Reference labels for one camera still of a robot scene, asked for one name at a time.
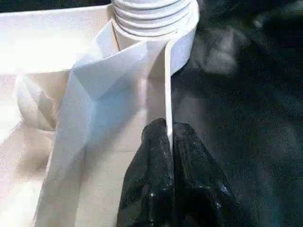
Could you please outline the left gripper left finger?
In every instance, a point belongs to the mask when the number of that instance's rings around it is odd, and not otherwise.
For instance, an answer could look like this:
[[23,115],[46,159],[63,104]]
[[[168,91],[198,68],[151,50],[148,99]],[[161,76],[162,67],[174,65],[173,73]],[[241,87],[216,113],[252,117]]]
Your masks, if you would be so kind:
[[170,227],[175,181],[166,121],[156,119],[142,131],[141,145],[128,166],[119,202],[119,227]]

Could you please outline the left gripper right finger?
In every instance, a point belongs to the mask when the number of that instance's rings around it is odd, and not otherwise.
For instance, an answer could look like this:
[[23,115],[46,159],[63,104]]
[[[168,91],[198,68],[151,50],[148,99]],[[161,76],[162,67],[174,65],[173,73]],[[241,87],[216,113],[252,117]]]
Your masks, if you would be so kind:
[[237,205],[227,177],[187,123],[173,125],[175,196],[181,223],[235,227]]

